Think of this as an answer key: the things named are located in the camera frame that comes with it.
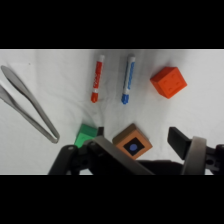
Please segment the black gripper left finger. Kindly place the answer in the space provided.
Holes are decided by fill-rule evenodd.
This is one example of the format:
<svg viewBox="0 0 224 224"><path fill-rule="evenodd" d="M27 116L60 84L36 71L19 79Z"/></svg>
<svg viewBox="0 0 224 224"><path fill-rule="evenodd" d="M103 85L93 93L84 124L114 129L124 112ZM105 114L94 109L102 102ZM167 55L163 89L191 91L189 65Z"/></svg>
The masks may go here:
<svg viewBox="0 0 224 224"><path fill-rule="evenodd" d="M79 175L88 169L93 175L153 175L149 169L117 149L104 137L100 127L97 136L78 148L66 145L59 151L49 175Z"/></svg>

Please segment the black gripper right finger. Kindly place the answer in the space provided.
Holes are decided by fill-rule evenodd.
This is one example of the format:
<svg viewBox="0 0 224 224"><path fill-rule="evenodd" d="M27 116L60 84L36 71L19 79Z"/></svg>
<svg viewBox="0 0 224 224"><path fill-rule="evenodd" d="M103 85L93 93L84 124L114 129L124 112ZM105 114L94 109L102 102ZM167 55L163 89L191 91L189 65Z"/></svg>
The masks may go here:
<svg viewBox="0 0 224 224"><path fill-rule="evenodd" d="M203 175L206 169L214 175L224 175L224 144L211 148L206 139L189 139L176 127L169 128L167 142L184 161L182 175Z"/></svg>

